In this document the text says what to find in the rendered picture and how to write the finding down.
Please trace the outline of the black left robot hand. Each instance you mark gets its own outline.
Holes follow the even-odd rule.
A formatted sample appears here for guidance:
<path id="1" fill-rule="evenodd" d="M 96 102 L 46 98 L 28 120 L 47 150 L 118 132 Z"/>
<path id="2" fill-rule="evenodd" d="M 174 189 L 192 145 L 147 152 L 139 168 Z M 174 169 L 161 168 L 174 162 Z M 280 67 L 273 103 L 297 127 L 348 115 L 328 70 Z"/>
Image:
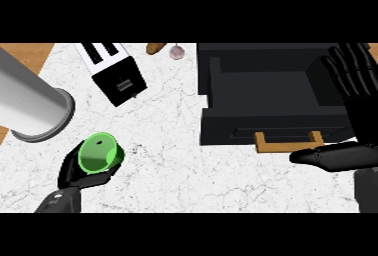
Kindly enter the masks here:
<path id="1" fill-rule="evenodd" d="M 116 173 L 121 165 L 116 164 L 111 169 L 97 173 L 87 174 L 78 164 L 78 151 L 82 142 L 75 146 L 71 152 L 66 154 L 59 171 L 57 177 L 57 188 L 65 189 L 69 187 L 78 187 L 79 189 L 85 189 L 90 187 L 96 187 L 105 185 L 113 174 Z"/>

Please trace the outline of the grey cylindrical appliance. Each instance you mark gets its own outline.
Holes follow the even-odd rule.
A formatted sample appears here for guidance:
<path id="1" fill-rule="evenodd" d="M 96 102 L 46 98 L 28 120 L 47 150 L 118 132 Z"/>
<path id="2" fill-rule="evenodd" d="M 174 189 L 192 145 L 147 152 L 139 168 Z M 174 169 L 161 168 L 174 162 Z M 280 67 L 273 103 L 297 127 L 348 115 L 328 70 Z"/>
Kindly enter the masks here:
<path id="1" fill-rule="evenodd" d="M 53 88 L 0 48 L 0 126 L 19 140 L 37 143 L 63 130 L 74 111 L 71 94 Z"/>

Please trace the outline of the black open drawer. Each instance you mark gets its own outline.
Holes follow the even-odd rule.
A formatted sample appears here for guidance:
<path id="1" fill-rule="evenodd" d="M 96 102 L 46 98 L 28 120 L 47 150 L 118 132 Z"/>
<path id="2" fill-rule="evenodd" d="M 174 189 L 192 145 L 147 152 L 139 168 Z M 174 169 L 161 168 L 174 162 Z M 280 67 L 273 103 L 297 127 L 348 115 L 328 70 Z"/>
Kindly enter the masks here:
<path id="1" fill-rule="evenodd" d="M 320 57 L 329 43 L 199 43 L 198 93 L 206 97 L 199 143 L 328 143 L 354 136 L 344 104 Z"/>

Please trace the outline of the black and white toaster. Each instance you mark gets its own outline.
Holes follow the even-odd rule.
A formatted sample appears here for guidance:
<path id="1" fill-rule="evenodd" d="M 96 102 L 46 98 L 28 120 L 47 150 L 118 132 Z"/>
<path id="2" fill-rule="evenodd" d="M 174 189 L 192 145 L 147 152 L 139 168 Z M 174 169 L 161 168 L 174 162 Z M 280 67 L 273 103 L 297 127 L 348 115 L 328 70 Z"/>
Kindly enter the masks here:
<path id="1" fill-rule="evenodd" d="M 119 43 L 75 43 L 91 79 L 118 107 L 147 88 L 136 60 Z"/>

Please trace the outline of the pale purple garlic bulb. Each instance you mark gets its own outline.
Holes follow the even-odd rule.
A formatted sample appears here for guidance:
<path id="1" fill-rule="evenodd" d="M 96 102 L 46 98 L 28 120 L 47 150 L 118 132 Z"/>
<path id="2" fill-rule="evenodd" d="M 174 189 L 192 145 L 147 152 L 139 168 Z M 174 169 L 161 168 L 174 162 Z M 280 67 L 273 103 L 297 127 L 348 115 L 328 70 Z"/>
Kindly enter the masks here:
<path id="1" fill-rule="evenodd" d="M 170 49 L 170 57 L 174 59 L 174 60 L 178 60 L 184 57 L 184 49 L 178 46 L 178 45 L 174 45 Z"/>

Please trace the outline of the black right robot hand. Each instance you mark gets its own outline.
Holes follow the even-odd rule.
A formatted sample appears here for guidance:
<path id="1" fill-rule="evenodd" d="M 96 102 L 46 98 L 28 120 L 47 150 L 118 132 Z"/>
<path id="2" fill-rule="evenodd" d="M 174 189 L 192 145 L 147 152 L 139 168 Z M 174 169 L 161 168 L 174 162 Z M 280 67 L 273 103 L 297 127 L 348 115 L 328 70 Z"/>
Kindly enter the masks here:
<path id="1" fill-rule="evenodd" d="M 328 172 L 378 167 L 378 62 L 362 43 L 339 43 L 320 60 L 342 98 L 357 141 L 295 151 L 289 161 Z"/>

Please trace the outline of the green cup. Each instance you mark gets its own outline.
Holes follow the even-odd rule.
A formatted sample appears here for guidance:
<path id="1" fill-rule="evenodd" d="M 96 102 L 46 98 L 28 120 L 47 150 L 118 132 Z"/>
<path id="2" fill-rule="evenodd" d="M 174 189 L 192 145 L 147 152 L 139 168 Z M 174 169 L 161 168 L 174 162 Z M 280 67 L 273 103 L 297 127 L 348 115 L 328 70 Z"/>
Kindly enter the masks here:
<path id="1" fill-rule="evenodd" d="M 78 165 L 87 174 L 97 174 L 124 161 L 124 149 L 115 137 L 99 132 L 85 140 L 78 150 Z"/>

